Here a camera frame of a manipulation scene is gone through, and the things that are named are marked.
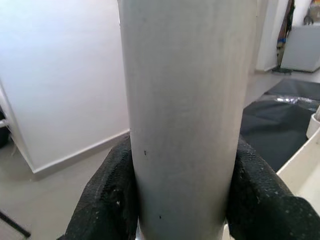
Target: white cylinder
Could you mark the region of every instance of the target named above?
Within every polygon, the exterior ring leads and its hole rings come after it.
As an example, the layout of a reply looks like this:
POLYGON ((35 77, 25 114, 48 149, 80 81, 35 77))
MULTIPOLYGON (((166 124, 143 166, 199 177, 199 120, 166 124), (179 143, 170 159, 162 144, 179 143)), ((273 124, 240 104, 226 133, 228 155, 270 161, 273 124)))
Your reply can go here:
POLYGON ((316 114, 313 114, 310 119, 308 129, 306 131, 306 137, 310 139, 320 128, 320 121, 316 119, 316 114))
POLYGON ((121 0, 140 226, 219 240, 256 30, 256 0, 121 0))

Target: black mat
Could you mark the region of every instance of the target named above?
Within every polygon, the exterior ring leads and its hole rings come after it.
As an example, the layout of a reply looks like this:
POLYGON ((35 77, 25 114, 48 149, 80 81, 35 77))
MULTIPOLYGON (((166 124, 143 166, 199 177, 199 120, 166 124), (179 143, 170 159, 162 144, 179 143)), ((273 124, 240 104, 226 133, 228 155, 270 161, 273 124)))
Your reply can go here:
MULTIPOLYGON (((320 84, 284 79, 265 95, 320 101, 320 84)), ((306 132, 313 113, 294 103, 256 101, 244 109, 240 133, 278 171, 308 140, 306 132)))

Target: floor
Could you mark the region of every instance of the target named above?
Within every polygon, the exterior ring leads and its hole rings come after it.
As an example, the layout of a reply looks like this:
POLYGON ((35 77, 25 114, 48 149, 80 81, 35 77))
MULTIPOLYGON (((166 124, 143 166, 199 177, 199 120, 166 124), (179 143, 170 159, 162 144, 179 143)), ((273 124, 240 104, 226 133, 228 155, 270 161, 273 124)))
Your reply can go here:
MULTIPOLYGON (((256 74, 248 87, 245 105, 256 100, 283 78, 320 83, 320 71, 291 76, 256 74)), ((32 240, 61 236, 79 197, 109 149, 50 174, 34 175, 11 142, 0 149, 0 209, 31 231, 32 240)), ((21 235, 0 221, 1 240, 22 240, 21 235)))

